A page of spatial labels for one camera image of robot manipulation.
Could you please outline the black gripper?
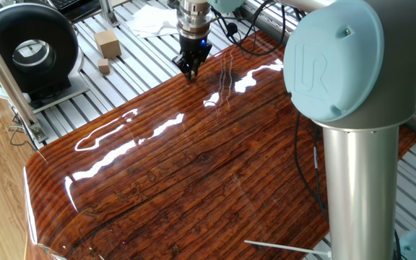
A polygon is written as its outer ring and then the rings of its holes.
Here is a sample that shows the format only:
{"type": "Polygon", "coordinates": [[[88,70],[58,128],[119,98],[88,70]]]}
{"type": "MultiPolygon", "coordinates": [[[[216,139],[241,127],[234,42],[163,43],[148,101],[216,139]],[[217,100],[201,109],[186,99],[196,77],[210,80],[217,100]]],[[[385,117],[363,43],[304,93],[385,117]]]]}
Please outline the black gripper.
{"type": "Polygon", "coordinates": [[[179,43],[180,53],[172,59],[172,62],[185,78],[191,80],[198,75],[199,67],[206,61],[212,44],[207,40],[207,37],[191,39],[182,35],[179,35],[179,43]]]}

